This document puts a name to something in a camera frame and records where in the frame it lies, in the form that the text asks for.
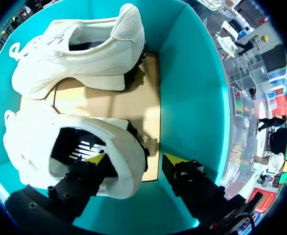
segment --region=white shirt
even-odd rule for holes
[[[222,6],[225,3],[225,0],[197,0],[202,5],[204,5],[206,8],[210,9],[211,11],[217,11],[220,6]],[[241,0],[231,0],[235,5],[238,5],[238,3]]]
[[[283,153],[279,153],[279,154],[271,153],[268,165],[269,167],[275,170],[275,174],[278,174],[284,162],[285,160],[284,160]]]

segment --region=shoe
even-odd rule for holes
[[[20,181],[47,189],[60,182],[75,161],[107,157],[97,195],[125,199],[140,186],[149,151],[127,131],[129,121],[68,116],[51,111],[6,111],[3,137]]]
[[[21,51],[12,45],[9,56],[18,61],[12,76],[15,91],[43,99],[62,79],[76,78],[86,87],[123,91],[145,56],[144,27],[137,7],[128,3],[115,18],[54,20],[42,36]]]

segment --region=cardboard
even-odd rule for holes
[[[51,97],[48,96],[45,102],[51,102]],[[26,105],[35,107],[29,100],[25,102]],[[140,66],[134,83],[124,92],[91,89],[76,79],[64,79],[56,87],[54,108],[61,114],[130,120],[137,128],[142,144],[149,149],[151,155],[148,157],[148,171],[145,172],[143,181],[157,179],[160,145],[160,80],[156,54],[148,54]]]

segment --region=floor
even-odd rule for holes
[[[124,92],[101,91],[83,86],[73,78],[57,84],[44,100],[21,99],[20,109],[48,104],[61,114],[130,120],[142,144],[149,149],[148,171],[143,181],[158,177],[160,143],[160,81],[158,55],[149,53],[140,65],[135,82]]]
[[[220,31],[224,19],[218,14],[213,14],[208,18],[207,30],[211,35]],[[218,50],[223,60],[225,52]],[[234,73],[238,69],[238,55],[223,61],[227,74]],[[259,87],[257,87],[256,99],[252,99],[249,91],[238,91],[230,88],[230,100],[233,106],[231,144],[232,149],[228,154],[225,169],[223,172],[221,185],[225,187],[225,197],[230,199],[236,194],[240,194],[248,199],[256,185],[261,169],[252,171],[251,156],[260,154],[266,146],[265,131],[258,133],[257,120],[265,116],[266,99]]]

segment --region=screw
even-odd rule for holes
[[[57,191],[56,191],[55,187],[49,186],[48,187],[48,196],[49,196],[49,198],[53,199],[53,198],[56,197],[56,195],[57,195]]]
[[[29,208],[35,209],[36,207],[37,207],[37,203],[35,203],[35,202],[30,202],[29,203]]]
[[[67,201],[72,197],[72,195],[67,192],[67,193],[64,193],[63,197],[64,197],[65,201]]]

